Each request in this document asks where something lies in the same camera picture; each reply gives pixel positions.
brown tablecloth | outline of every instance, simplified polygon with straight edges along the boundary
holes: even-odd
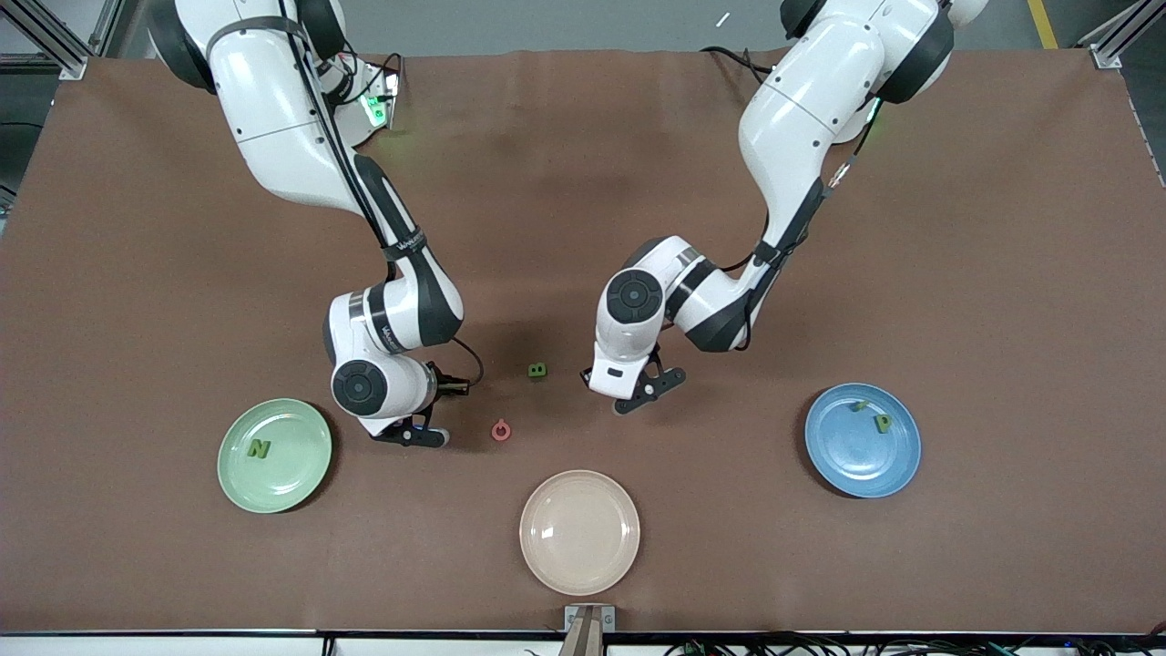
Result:
[[[440,405],[448,449],[406,451],[329,396],[321,318],[384,270],[364,223],[261,189],[216,99],[160,62],[92,61],[0,241],[3,628],[557,626],[571,599],[526,569],[518,517],[571,468],[641,514],[638,560],[598,598],[625,629],[1160,620],[1166,198],[1121,76],[1083,51],[955,54],[881,113],[747,353],[666,334],[689,382],[625,418],[583,388],[632,248],[752,246],[736,128],[754,87],[697,54],[409,62],[398,129],[363,150],[461,288],[487,379]],[[454,346],[420,358],[472,373]],[[919,422],[898,495],[844,499],[808,466],[805,412],[847,381]],[[335,466],[307,506],[250,515],[215,458],[273,397],[329,417]]]

yellow floor line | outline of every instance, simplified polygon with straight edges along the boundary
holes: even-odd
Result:
[[[1032,22],[1037,26],[1037,34],[1040,35],[1041,47],[1046,50],[1056,50],[1056,36],[1053,35],[1053,26],[1048,22],[1045,2],[1028,0],[1028,12],[1032,13]]]

green plate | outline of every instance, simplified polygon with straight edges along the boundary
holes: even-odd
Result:
[[[280,513],[308,499],[332,460],[332,436],[315,408],[264,402],[234,421],[219,447],[219,485],[236,506]]]

white robotic arm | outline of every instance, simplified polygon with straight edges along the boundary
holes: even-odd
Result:
[[[454,339],[462,298],[385,172],[352,149],[385,125],[366,107],[384,114],[391,82],[343,51],[339,6],[159,0],[150,19],[170,69],[218,96],[259,183],[289,200],[364,217],[389,262],[388,278],[337,296],[325,317],[337,404],[374,439],[444,445],[449,435],[429,426],[433,404],[469,386],[402,354]],[[417,415],[421,425],[413,423]]]
[[[962,1],[961,16],[970,21],[985,0]],[[934,82],[953,45],[949,9],[935,0],[785,0],[782,23],[799,41],[738,127],[768,209],[766,228],[739,277],[673,235],[640,246],[607,282],[593,364],[583,376],[592,390],[619,400],[617,414],[684,381],[682,371],[665,371],[659,360],[665,319],[703,352],[747,346],[770,288],[829,195],[820,177],[827,148],[858,133],[870,103],[902,103]],[[655,376],[645,372],[648,364]]]

black cable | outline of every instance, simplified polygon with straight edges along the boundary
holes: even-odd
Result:
[[[874,111],[871,112],[871,119],[866,121],[866,129],[863,131],[863,136],[858,140],[858,144],[855,146],[855,151],[850,156],[855,156],[859,150],[863,149],[863,144],[866,143],[866,137],[870,136],[871,128],[874,127],[874,119],[878,118],[879,110],[883,108],[883,100],[879,99],[874,105]]]
[[[357,56],[356,52],[352,51],[352,45],[351,44],[349,44],[349,51],[352,54],[353,57]],[[357,93],[356,96],[349,98],[347,100],[342,100],[339,104],[340,105],[347,105],[349,103],[357,101],[361,96],[364,96],[365,93],[367,93],[370,89],[372,89],[372,85],[377,83],[377,78],[378,77],[381,78],[381,79],[385,79],[385,73],[391,70],[388,68],[388,62],[393,61],[393,57],[396,57],[396,62],[398,62],[398,66],[399,66],[396,70],[393,70],[393,72],[398,73],[398,72],[401,72],[402,70],[405,70],[405,57],[402,57],[400,52],[391,52],[387,57],[385,57],[385,62],[382,64],[380,64],[380,68],[377,70],[377,72],[373,73],[373,76],[371,78],[368,78],[368,84],[365,84],[365,87],[361,89],[359,93]]]
[[[745,294],[745,341],[742,343],[740,346],[733,347],[732,351],[735,352],[749,351],[749,345],[753,344],[753,310],[750,308],[750,304],[753,302],[753,294],[756,292],[757,287],[753,287],[747,294]]]
[[[888,647],[890,644],[892,644],[892,643],[887,643],[886,646],[883,646],[883,647]],[[981,649],[975,648],[975,647],[956,647],[956,646],[954,646],[951,643],[942,643],[941,644],[939,642],[935,642],[935,643],[928,644],[926,642],[920,641],[920,642],[913,642],[911,644],[926,644],[926,647],[923,647],[922,649],[908,649],[906,651],[897,651],[897,653],[893,654],[893,656],[928,656],[928,655],[932,655],[932,654],[954,654],[956,656],[969,656],[971,654],[981,654],[982,653]],[[880,647],[879,651],[877,651],[876,654],[880,654],[880,653],[881,653],[881,647]]]
[[[280,3],[280,15],[285,19],[288,17],[287,3],[285,0],[279,0]],[[380,226],[377,224],[377,214],[373,212],[372,203],[365,195],[360,186],[359,177],[357,171],[352,168],[352,162],[349,160],[347,155],[344,154],[344,149],[337,142],[337,134],[339,134],[340,128],[336,125],[336,117],[332,112],[326,111],[322,106],[322,100],[319,94],[316,92],[316,86],[312,84],[311,77],[309,76],[311,68],[311,49],[307,42],[303,43],[303,54],[297,55],[296,40],[300,38],[294,34],[288,34],[288,48],[292,49],[293,56],[300,57],[300,80],[303,83],[304,90],[308,92],[308,101],[311,103],[312,111],[319,117],[322,121],[322,127],[324,128],[324,139],[328,142],[329,149],[332,151],[332,157],[336,160],[336,165],[340,169],[340,174],[344,176],[344,182],[349,185],[349,190],[352,192],[352,197],[356,199],[357,205],[360,206],[360,212],[364,214],[365,221],[368,223],[368,227],[372,230],[373,235],[377,237],[377,245],[384,251],[388,247],[385,234],[381,233]]]
[[[766,66],[763,66],[763,65],[754,64],[752,61],[746,59],[745,57],[742,57],[737,52],[733,52],[732,50],[730,50],[728,48],[722,48],[719,45],[709,45],[708,48],[701,48],[701,52],[717,52],[719,55],[724,55],[725,57],[729,57],[730,59],[737,62],[738,64],[740,64],[743,66],[749,66],[749,68],[753,69],[757,72],[768,73],[770,71],[773,70],[771,68],[766,68]]]
[[[765,225],[761,226],[761,235],[763,237],[765,235],[765,231],[768,230],[768,228],[770,228],[770,212],[765,212]],[[732,264],[729,264],[729,266],[722,266],[721,270],[724,270],[725,273],[732,273],[733,270],[737,270],[738,268],[740,268],[740,267],[745,266],[746,263],[749,263],[749,260],[751,260],[751,259],[753,259],[753,253],[752,252],[749,253],[747,255],[745,255],[745,259],[738,261],[737,263],[732,263]]]
[[[1021,642],[1020,644],[1017,644],[1016,647],[1013,647],[1012,649],[1010,649],[1010,651],[1012,651],[1013,654],[1016,654],[1017,651],[1024,649],[1030,642],[1032,642],[1034,640],[1037,640],[1037,636],[1031,635],[1031,636],[1026,637],[1024,640],[1024,642]]]
[[[841,642],[838,642],[838,641],[836,641],[836,640],[834,640],[831,637],[827,637],[824,635],[820,635],[817,637],[809,639],[809,640],[814,640],[814,641],[817,641],[820,643],[830,643],[830,644],[837,647],[838,649],[841,649],[842,653],[845,654],[845,656],[851,656],[850,649],[845,644],[842,644]]]
[[[753,59],[749,57],[749,48],[745,48],[743,54],[745,55],[745,65],[749,66],[749,72],[753,73],[753,79],[756,79],[758,84],[765,84],[765,78],[761,77],[761,73],[757,72],[757,66],[753,65]]]
[[[457,346],[459,346],[463,350],[465,350],[465,353],[470,354],[473,358],[473,361],[478,364],[478,375],[475,376],[473,380],[470,381],[465,386],[466,388],[472,388],[472,387],[477,386],[478,383],[480,383],[483,379],[485,379],[485,376],[486,376],[486,366],[482,364],[482,357],[479,357],[477,352],[475,352],[473,350],[471,350],[470,345],[466,345],[465,343],[463,343],[462,340],[458,340],[457,338],[454,338],[454,343],[456,343]]]

